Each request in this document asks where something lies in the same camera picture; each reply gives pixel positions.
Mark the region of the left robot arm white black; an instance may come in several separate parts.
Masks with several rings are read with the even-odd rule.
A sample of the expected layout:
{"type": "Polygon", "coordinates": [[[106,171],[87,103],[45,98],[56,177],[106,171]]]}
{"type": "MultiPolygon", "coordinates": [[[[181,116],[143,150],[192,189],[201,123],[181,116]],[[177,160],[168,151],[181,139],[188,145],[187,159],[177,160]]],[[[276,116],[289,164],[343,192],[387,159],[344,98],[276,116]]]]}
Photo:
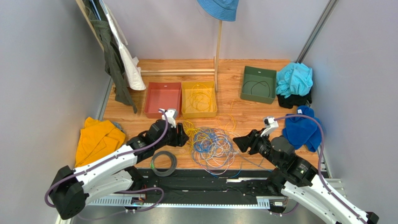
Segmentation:
{"type": "Polygon", "coordinates": [[[183,124],[158,119],[115,152],[78,168],[60,168],[44,196],[63,220],[79,214],[90,202],[133,187],[135,165],[164,146],[182,147],[189,140],[183,124]]]}

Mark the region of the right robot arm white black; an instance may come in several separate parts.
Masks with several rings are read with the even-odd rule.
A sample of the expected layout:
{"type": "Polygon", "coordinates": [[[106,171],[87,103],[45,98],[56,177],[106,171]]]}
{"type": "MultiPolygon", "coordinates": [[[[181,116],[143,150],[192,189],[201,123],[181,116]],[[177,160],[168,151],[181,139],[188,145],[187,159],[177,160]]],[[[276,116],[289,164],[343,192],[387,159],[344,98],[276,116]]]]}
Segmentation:
{"type": "Polygon", "coordinates": [[[284,136],[270,140],[268,136],[261,136],[260,131],[252,130],[233,141],[241,152],[260,154],[275,166],[265,184],[273,195],[293,199],[328,224],[376,224],[379,221],[376,213],[354,206],[327,183],[315,166],[296,155],[284,136]]]}

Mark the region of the red plastic bin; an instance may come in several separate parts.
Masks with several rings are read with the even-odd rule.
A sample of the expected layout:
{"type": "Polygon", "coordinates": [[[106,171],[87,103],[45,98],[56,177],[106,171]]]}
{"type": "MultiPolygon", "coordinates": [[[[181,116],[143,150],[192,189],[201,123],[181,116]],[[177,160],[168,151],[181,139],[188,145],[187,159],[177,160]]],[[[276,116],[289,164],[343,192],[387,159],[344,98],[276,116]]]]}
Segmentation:
{"type": "Polygon", "coordinates": [[[144,114],[149,119],[161,118],[158,109],[176,109],[177,118],[181,116],[182,84],[149,82],[144,114]]]}

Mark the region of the royal blue towel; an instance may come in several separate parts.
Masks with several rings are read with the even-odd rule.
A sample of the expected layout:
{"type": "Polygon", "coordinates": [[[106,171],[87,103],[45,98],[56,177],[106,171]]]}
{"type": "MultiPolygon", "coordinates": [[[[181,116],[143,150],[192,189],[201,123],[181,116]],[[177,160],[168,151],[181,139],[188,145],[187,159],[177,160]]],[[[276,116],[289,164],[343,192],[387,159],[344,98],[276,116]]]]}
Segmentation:
{"type": "Polygon", "coordinates": [[[282,135],[296,150],[306,145],[310,152],[316,152],[321,144],[319,127],[312,120],[303,117],[285,119],[282,135]]]}

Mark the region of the black cloth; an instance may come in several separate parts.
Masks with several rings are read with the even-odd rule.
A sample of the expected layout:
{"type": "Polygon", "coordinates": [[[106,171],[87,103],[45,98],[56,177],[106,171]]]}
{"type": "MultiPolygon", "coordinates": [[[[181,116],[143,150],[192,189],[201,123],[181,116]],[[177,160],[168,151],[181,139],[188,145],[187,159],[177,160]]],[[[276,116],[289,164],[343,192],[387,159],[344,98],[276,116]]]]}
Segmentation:
{"type": "Polygon", "coordinates": [[[311,92],[304,96],[300,95],[290,95],[285,98],[285,96],[277,95],[278,104],[282,108],[292,109],[294,106],[309,106],[312,103],[311,92]]]}

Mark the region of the yellow orange cloth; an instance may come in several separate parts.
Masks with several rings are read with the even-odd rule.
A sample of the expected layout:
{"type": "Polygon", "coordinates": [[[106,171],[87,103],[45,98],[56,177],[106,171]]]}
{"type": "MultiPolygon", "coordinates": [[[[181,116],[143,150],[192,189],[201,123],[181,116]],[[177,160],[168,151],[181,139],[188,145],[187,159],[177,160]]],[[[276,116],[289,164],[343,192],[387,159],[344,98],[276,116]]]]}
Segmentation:
{"type": "Polygon", "coordinates": [[[86,118],[75,155],[75,167],[88,165],[117,149],[125,142],[126,134],[117,123],[86,118]]]}

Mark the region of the green plastic bin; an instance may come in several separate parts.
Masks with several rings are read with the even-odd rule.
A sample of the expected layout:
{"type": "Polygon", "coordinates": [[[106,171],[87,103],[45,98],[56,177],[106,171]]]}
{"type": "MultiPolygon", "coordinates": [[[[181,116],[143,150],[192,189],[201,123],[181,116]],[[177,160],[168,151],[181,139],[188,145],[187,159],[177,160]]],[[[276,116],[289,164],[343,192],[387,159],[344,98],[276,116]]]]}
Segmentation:
{"type": "Polygon", "coordinates": [[[240,98],[272,104],[276,98],[276,70],[245,66],[240,98]]]}

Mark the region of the turquoise cloth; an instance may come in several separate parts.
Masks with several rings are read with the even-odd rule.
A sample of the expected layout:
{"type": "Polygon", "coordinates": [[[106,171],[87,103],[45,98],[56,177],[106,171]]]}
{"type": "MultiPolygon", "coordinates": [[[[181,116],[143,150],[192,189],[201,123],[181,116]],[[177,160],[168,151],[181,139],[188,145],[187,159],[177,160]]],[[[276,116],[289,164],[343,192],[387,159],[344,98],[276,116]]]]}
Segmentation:
{"type": "Polygon", "coordinates": [[[313,86],[313,69],[303,63],[289,63],[277,72],[276,94],[305,96],[313,86]]]}

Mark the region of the wooden hat stand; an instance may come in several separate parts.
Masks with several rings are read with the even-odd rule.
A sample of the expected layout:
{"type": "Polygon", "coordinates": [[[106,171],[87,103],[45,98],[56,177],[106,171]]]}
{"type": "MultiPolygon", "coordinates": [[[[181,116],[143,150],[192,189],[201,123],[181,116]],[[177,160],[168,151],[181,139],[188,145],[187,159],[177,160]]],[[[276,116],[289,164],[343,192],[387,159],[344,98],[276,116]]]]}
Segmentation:
{"type": "Polygon", "coordinates": [[[215,91],[218,92],[218,69],[223,21],[219,20],[216,54],[213,58],[213,69],[175,69],[175,70],[141,70],[142,76],[213,76],[215,91]]]}

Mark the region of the olive green garment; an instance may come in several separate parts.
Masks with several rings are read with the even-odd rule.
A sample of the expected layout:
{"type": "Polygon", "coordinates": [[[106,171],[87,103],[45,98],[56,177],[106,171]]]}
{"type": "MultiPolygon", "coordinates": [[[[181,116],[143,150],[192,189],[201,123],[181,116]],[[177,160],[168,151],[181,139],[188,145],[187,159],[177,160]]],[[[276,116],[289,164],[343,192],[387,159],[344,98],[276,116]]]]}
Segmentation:
{"type": "Polygon", "coordinates": [[[137,107],[131,98],[128,90],[128,83],[125,79],[125,68],[120,56],[120,52],[111,31],[109,22],[105,18],[103,10],[100,8],[99,1],[95,1],[97,11],[92,8],[90,1],[84,0],[86,14],[90,23],[93,25],[94,32],[104,47],[105,72],[112,78],[115,84],[115,100],[129,105],[137,113],[137,107]],[[99,12],[101,19],[97,19],[95,12],[99,12]]]}

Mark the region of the blue bucket hat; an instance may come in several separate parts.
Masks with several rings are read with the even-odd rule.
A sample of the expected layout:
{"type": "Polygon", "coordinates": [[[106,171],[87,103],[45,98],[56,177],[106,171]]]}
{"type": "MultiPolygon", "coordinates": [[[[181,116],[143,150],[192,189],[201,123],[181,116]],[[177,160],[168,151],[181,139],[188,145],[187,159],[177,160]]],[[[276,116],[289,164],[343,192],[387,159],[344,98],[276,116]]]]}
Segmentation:
{"type": "Polygon", "coordinates": [[[215,19],[236,21],[239,0],[197,0],[197,3],[215,19]]]}

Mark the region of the wooden clothes rack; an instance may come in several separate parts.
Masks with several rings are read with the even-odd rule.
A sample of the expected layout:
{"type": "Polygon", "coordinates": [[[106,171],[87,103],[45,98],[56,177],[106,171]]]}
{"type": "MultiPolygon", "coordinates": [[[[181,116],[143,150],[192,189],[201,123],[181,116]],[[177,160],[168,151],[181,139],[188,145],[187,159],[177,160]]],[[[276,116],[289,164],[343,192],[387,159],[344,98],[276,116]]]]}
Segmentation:
{"type": "Polygon", "coordinates": [[[88,14],[87,14],[88,11],[87,11],[87,9],[86,9],[86,6],[85,6],[84,2],[83,2],[82,0],[75,0],[75,2],[77,3],[77,5],[78,5],[80,11],[82,12],[82,14],[83,14],[83,16],[84,16],[84,18],[85,18],[85,20],[86,20],[88,26],[90,27],[90,29],[91,29],[93,35],[95,36],[95,38],[96,38],[96,40],[97,40],[97,42],[98,42],[100,48],[102,49],[102,51],[104,51],[104,47],[103,47],[103,45],[102,45],[100,39],[98,38],[98,36],[97,36],[97,34],[96,34],[96,32],[95,32],[95,29],[94,29],[92,23],[91,23],[90,20],[89,20],[89,17],[88,17],[88,14]]]}

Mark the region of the corner aluminium profile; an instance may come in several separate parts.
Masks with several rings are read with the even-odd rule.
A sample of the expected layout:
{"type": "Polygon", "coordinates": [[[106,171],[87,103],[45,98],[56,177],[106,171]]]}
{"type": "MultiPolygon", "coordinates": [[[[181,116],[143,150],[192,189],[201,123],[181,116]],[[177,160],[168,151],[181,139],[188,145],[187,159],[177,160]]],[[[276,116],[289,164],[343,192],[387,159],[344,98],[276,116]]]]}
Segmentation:
{"type": "Polygon", "coordinates": [[[328,18],[332,14],[334,8],[339,3],[339,0],[329,0],[322,11],[320,17],[318,18],[315,26],[313,27],[308,39],[306,40],[302,50],[300,51],[298,57],[296,58],[296,63],[302,63],[309,53],[311,47],[314,45],[317,37],[321,33],[323,27],[325,26],[328,18]]]}

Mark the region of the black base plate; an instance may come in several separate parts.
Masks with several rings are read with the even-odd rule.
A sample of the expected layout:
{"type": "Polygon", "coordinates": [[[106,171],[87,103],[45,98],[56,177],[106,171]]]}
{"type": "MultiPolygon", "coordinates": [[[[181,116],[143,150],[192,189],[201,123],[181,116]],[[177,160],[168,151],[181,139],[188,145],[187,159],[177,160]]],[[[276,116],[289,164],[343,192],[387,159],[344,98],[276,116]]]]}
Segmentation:
{"type": "Polygon", "coordinates": [[[177,169],[170,176],[159,177],[149,168],[139,168],[142,179],[135,189],[149,188],[145,202],[161,205],[258,205],[268,199],[277,207],[295,206],[296,202],[266,189],[269,170],[230,170],[214,177],[202,169],[177,169]]]}

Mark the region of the aluminium rail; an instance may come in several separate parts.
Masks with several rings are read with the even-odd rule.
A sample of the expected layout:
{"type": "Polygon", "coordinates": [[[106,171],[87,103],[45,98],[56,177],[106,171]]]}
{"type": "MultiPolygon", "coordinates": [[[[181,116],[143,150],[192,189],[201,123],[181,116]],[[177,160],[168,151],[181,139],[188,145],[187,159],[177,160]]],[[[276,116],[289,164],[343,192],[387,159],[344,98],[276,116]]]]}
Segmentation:
{"type": "Polygon", "coordinates": [[[266,177],[227,178],[147,178],[165,192],[151,190],[141,194],[110,194],[96,199],[90,206],[143,208],[159,202],[158,207],[268,209],[286,207],[288,198],[271,194],[265,189],[266,177]]]}

